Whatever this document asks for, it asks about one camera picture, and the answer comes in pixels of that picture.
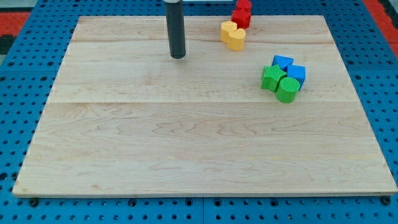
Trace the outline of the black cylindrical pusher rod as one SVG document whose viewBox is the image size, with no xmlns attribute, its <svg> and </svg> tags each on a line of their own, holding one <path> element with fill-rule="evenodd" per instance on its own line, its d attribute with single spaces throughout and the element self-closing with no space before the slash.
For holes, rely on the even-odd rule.
<svg viewBox="0 0 398 224">
<path fill-rule="evenodd" d="M 175 59 L 184 58 L 186 48 L 183 1 L 164 0 L 164 6 L 170 56 Z"/>
</svg>

